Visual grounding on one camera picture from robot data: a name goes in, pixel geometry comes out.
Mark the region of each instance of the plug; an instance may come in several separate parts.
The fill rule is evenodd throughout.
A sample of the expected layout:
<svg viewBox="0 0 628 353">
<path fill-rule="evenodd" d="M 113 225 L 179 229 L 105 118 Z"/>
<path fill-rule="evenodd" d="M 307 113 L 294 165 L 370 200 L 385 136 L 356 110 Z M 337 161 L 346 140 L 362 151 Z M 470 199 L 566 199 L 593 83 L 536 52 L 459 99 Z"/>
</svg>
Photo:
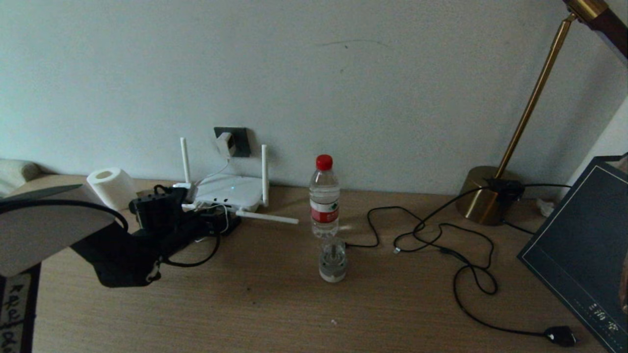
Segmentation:
<svg viewBox="0 0 628 353">
<path fill-rule="evenodd" d="M 192 202 L 194 202 L 197 191 L 198 191 L 194 183 L 176 183 L 172 185 L 172 187 L 173 188 L 185 188 L 188 190 L 187 194 L 185 195 L 185 199 L 183 199 L 184 204 L 191 204 Z"/>
<path fill-rule="evenodd" d="M 510 204 L 519 201 L 526 191 L 526 187 L 517 180 L 486 179 L 490 190 L 497 193 L 497 201 Z"/>
<path fill-rule="evenodd" d="M 236 153 L 236 139 L 231 133 L 222 133 L 216 139 L 218 151 L 225 159 L 231 159 Z"/>
<path fill-rule="evenodd" d="M 569 326 L 550 327 L 543 334 L 550 342 L 561 347 L 573 347 L 578 342 Z"/>
</svg>

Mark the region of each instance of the wooden table surface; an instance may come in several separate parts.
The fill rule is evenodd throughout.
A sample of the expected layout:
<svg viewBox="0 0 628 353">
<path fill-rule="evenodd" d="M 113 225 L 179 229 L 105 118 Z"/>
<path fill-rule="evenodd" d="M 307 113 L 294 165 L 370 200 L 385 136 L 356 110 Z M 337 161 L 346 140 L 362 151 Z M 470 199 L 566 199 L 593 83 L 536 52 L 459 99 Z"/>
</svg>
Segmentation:
<svg viewBox="0 0 628 353">
<path fill-rule="evenodd" d="M 44 176 L 16 193 L 84 183 L 84 176 Z M 138 181 L 142 188 L 156 181 Z M 456 305 L 453 275 L 462 263 L 424 249 L 393 254 L 393 239 L 414 220 L 398 210 L 373 215 L 382 244 L 347 250 L 349 270 L 339 283 L 318 274 L 318 241 L 310 230 L 305 188 L 273 187 L 271 206 L 260 212 L 299 218 L 298 225 L 244 219 L 223 238 L 216 256 L 196 268 L 162 265 L 162 279 L 142 288 L 106 288 L 93 267 L 71 249 L 43 262 L 34 352 L 603 352 L 586 328 L 516 258 L 529 235 L 506 226 L 486 227 L 441 212 L 438 222 L 483 232 L 495 242 L 492 273 L 500 290 L 486 296 L 470 273 L 459 281 L 465 306 L 498 326 L 542 332 L 569 325 L 581 340 L 565 349 L 546 339 L 484 327 Z M 451 197 L 343 190 L 341 230 L 349 242 L 374 241 L 369 209 L 399 205 L 425 216 Z M 123 215 L 138 229 L 134 217 Z M 521 202 L 510 221 L 528 229 L 543 219 Z M 446 229 L 439 240 L 484 264 L 488 245 L 480 237 Z M 416 244 L 410 239 L 406 247 Z M 213 241 L 193 244 L 173 257 L 204 258 Z"/>
</svg>

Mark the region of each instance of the black plug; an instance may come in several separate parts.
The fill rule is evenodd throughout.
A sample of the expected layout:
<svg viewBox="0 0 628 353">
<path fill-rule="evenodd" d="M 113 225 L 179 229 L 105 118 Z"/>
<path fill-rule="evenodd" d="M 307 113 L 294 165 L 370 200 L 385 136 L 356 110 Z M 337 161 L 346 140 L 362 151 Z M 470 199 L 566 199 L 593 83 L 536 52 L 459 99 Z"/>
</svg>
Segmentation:
<svg viewBox="0 0 628 353">
<path fill-rule="evenodd" d="M 519 201 L 526 191 L 526 187 L 517 180 L 491 178 L 486 179 L 486 182 L 490 190 L 497 193 L 497 201 L 501 203 L 511 204 Z"/>
<path fill-rule="evenodd" d="M 569 326 L 550 327 L 545 330 L 543 334 L 552 343 L 558 344 L 561 347 L 573 347 L 576 342 L 578 342 Z"/>
</svg>

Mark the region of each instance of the desk lamp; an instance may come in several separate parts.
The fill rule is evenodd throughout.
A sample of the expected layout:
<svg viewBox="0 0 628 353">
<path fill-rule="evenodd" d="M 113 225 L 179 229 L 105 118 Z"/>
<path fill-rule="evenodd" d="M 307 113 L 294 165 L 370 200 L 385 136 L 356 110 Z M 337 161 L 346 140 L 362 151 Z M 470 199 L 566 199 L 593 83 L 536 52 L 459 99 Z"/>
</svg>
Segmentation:
<svg viewBox="0 0 628 353">
<path fill-rule="evenodd" d="M 615 51 L 615 54 L 624 63 L 628 63 L 628 28 L 613 13 L 608 4 L 603 0 L 563 0 L 563 2 L 567 5 L 569 16 L 562 21 L 556 32 L 541 74 L 536 81 L 528 104 L 519 120 L 519 125 L 512 135 L 510 144 L 502 157 L 499 167 L 477 166 L 471 169 L 460 191 L 460 194 L 463 194 L 475 188 L 487 187 L 460 198 L 456 203 L 458 211 L 464 217 L 476 223 L 484 225 L 499 224 L 514 200 L 512 197 L 503 197 L 503 194 L 497 191 L 498 188 L 503 189 L 504 185 L 503 182 L 497 182 L 499 180 L 512 181 L 517 179 L 514 174 L 506 170 L 506 166 L 550 76 L 554 62 L 569 32 L 571 22 L 577 19 L 579 22 L 585 23 L 591 30 L 598 33 L 604 41 L 610 42 L 612 44 L 610 47 Z"/>
</svg>

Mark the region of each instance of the lamp head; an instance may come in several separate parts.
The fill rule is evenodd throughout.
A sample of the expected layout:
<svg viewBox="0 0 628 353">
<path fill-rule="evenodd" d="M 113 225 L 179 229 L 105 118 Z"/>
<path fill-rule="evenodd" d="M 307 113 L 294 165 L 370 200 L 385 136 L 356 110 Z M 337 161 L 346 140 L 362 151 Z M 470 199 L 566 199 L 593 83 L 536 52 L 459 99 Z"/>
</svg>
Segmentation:
<svg viewBox="0 0 628 353">
<path fill-rule="evenodd" d="M 569 11 L 609 44 L 615 54 L 628 64 L 628 28 L 604 0 L 563 0 Z"/>
</svg>

